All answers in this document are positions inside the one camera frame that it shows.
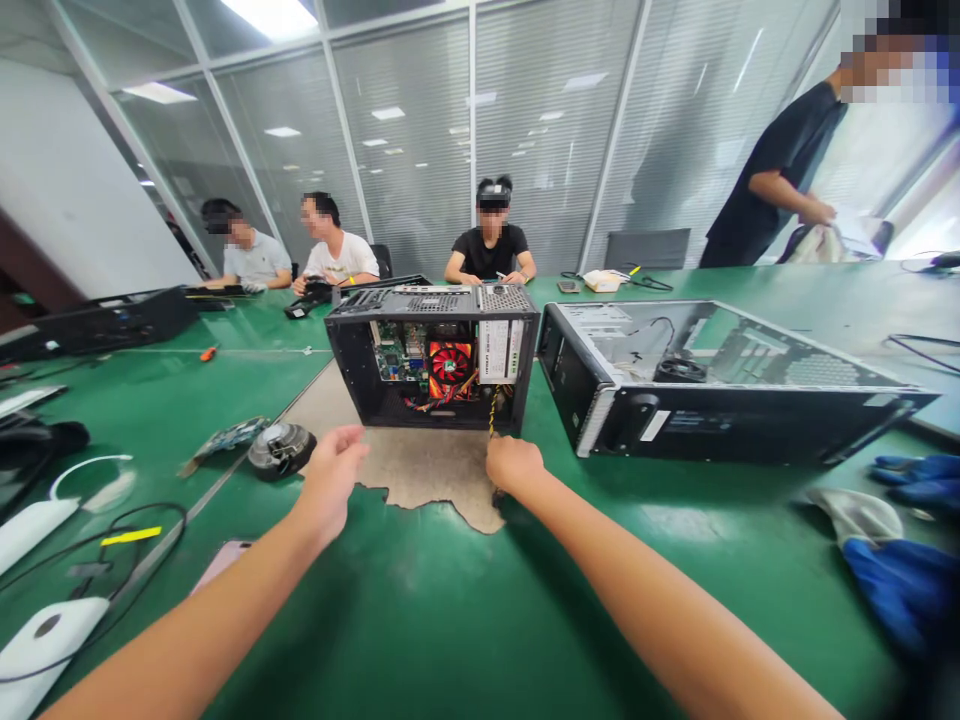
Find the beige mat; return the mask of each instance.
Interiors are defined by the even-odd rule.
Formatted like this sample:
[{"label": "beige mat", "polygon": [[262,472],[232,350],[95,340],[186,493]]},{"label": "beige mat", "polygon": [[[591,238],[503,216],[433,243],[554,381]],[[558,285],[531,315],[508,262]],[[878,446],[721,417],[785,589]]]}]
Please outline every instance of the beige mat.
[{"label": "beige mat", "polygon": [[[336,362],[331,362],[284,414],[321,437],[338,425],[360,422]],[[474,530],[493,534],[503,519],[491,505],[493,484],[485,458],[488,435],[477,430],[367,428],[370,454],[360,484],[387,488],[387,504],[412,510],[429,502],[453,503]]]}]

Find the screwdriver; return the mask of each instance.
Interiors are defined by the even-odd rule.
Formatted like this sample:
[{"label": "screwdriver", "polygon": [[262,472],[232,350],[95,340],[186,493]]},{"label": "screwdriver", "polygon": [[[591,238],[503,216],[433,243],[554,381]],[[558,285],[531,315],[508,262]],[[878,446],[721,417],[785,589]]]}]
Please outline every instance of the screwdriver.
[{"label": "screwdriver", "polygon": [[209,348],[203,355],[200,356],[200,362],[210,362],[213,360],[213,356],[217,354],[217,348],[220,347],[220,344],[217,343],[212,348]]}]

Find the cooling fan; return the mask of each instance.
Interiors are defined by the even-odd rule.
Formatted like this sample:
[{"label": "cooling fan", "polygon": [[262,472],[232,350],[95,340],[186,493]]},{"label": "cooling fan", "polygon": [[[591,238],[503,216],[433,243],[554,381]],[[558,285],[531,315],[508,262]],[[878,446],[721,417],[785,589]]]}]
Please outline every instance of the cooling fan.
[{"label": "cooling fan", "polygon": [[456,342],[431,342],[429,350],[430,397],[442,398],[451,387],[470,378],[473,345]]}]

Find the ceiling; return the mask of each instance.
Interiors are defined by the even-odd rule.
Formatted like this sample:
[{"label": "ceiling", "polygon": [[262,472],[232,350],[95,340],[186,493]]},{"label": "ceiling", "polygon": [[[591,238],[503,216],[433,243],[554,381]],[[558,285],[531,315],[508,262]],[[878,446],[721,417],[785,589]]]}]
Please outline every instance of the ceiling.
[{"label": "ceiling", "polygon": [[0,0],[0,57],[63,75],[80,74],[39,0]]}]

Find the pink phone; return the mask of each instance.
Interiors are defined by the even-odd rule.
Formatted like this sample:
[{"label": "pink phone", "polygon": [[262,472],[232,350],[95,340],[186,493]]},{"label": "pink phone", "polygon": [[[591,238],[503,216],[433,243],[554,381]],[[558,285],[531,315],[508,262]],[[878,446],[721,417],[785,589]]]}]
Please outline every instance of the pink phone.
[{"label": "pink phone", "polygon": [[211,562],[207,566],[207,569],[203,571],[200,581],[194,586],[193,590],[190,591],[190,594],[193,595],[195,592],[197,592],[197,590],[202,588],[217,575],[233,565],[240,558],[240,556],[242,556],[252,546],[253,541],[251,540],[228,540],[225,542],[223,547],[220,548],[216,556],[213,558],[213,562]]}]

